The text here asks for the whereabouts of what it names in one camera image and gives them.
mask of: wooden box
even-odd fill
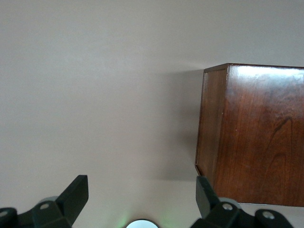
[[[304,67],[205,69],[196,169],[220,197],[304,206]]]

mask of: wood grain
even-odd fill
[[[220,120],[205,116],[214,115],[206,110],[216,108],[205,101],[204,90],[223,90],[218,86],[222,79],[214,77],[220,82],[203,86],[197,169],[211,176],[219,196],[304,206],[304,68],[226,66],[224,104],[217,105],[223,109]],[[210,77],[225,71],[215,69],[208,69]]]

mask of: black robotic claw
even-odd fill
[[[288,220],[273,210],[257,210],[247,214],[239,205],[221,202],[206,177],[196,180],[196,202],[202,218],[191,228],[293,228]]]
[[[86,175],[77,176],[55,201],[44,201],[17,215],[0,209],[0,228],[71,228],[89,198]]]
[[[55,201],[44,201],[20,215],[14,208],[1,208],[0,228],[71,228],[88,197],[87,176],[79,175]],[[202,218],[191,228],[293,228],[276,211],[260,209],[251,216],[228,201],[218,198],[206,177],[197,177],[196,202]]]

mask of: wooden cabinet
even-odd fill
[[[304,206],[304,67],[205,69],[196,169],[220,197]]]

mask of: metal screw head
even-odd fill
[[[40,210],[47,209],[49,207],[48,203],[42,204]]]
[[[224,204],[223,204],[223,208],[224,208],[225,210],[232,210],[232,209],[233,209],[233,207],[232,207],[230,204],[228,204],[228,203],[224,203]]]
[[[7,214],[8,214],[8,212],[6,210],[1,212],[0,213],[0,218],[6,216]]]
[[[274,219],[275,216],[273,215],[273,213],[271,213],[270,211],[263,211],[263,216],[266,218],[266,219]]]

